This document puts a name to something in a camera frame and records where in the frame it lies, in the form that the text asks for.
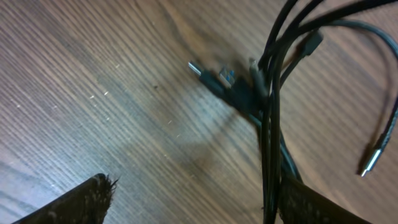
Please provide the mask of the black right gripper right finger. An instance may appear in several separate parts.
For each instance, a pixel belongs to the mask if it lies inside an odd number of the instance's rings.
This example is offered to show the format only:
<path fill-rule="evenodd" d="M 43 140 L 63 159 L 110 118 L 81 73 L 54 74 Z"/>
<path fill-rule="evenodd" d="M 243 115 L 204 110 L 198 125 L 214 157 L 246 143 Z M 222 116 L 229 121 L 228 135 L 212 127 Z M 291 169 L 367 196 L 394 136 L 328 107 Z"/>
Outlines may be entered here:
<path fill-rule="evenodd" d="M 368 224 L 369 222 L 337 205 L 296 178 L 282 178 L 278 209 L 284 223 Z"/>

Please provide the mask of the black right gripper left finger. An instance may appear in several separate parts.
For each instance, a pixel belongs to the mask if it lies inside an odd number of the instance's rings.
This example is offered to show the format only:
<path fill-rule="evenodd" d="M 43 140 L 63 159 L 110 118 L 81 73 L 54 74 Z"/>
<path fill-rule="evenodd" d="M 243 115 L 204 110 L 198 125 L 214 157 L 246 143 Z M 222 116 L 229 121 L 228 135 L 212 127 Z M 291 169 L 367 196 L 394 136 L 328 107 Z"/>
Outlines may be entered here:
<path fill-rule="evenodd" d="M 13 224 L 103 224 L 117 182 L 98 173 Z"/>

